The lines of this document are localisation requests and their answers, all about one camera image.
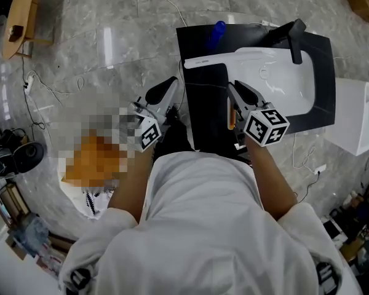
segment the wooden table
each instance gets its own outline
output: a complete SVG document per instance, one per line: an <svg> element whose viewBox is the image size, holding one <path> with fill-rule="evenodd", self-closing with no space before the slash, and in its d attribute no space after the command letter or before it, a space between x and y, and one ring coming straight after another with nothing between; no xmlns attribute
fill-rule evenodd
<svg viewBox="0 0 369 295"><path fill-rule="evenodd" d="M36 23L36 14L39 0L13 0L8 14L7 26L4 36L4 44L2 48L2 56L8 60L12 56L31 58L31 55L18 52L20 46L25 41L39 42L45 45L52 45L53 41L46 39L34 38L34 27ZM22 35L14 42L8 40L8 35L11 27L19 25L23 27Z"/></svg>

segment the faucet spout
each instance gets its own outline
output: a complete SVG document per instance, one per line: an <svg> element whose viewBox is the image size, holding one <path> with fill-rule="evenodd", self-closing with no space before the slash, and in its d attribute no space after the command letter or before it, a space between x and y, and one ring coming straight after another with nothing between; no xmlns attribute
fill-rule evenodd
<svg viewBox="0 0 369 295"><path fill-rule="evenodd" d="M299 18L293 22L284 24L281 27L272 29L264 38L263 44L265 46L272 46L285 39L287 39L290 46L291 58L296 65L302 64L302 55L300 47L300 39L305 32L306 25Z"/></svg>

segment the blue cylindrical object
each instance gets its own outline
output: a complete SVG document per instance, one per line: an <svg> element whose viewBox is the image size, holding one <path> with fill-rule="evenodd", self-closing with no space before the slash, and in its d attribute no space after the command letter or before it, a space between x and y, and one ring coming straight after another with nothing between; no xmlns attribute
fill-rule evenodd
<svg viewBox="0 0 369 295"><path fill-rule="evenodd" d="M209 50L216 49L217 44L220 41L220 38L224 35L226 31L226 24L223 21L219 21L213 27L212 33L209 37L209 40L206 43L206 47Z"/></svg>

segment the black countertop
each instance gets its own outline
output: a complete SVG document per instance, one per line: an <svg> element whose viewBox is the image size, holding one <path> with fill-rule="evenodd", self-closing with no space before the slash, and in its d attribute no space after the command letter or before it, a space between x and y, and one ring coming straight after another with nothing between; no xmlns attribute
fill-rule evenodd
<svg viewBox="0 0 369 295"><path fill-rule="evenodd" d="M185 59L235 52L242 47L262 47L261 40L273 28L254 24L227 24L217 48L209 51L205 48L205 43L212 29L213 25L177 28L182 63ZM313 62L314 105L307 114L287 117L290 121L287 133L335 123L335 70L330 40L305 32L301 37L300 47L309 54ZM284 40L272 48L289 49L288 41ZM211 143L235 143L233 132L227 129L226 66L218 64L194 69L183 68L183 74L195 148L208 149Z"/></svg>

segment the sink drain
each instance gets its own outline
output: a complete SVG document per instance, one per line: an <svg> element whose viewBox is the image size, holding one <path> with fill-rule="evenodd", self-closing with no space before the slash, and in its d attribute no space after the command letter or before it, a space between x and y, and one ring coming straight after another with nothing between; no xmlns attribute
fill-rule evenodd
<svg viewBox="0 0 369 295"><path fill-rule="evenodd" d="M260 68L259 74L260 74L260 78L264 80L266 80L269 77L269 71L265 66Z"/></svg>

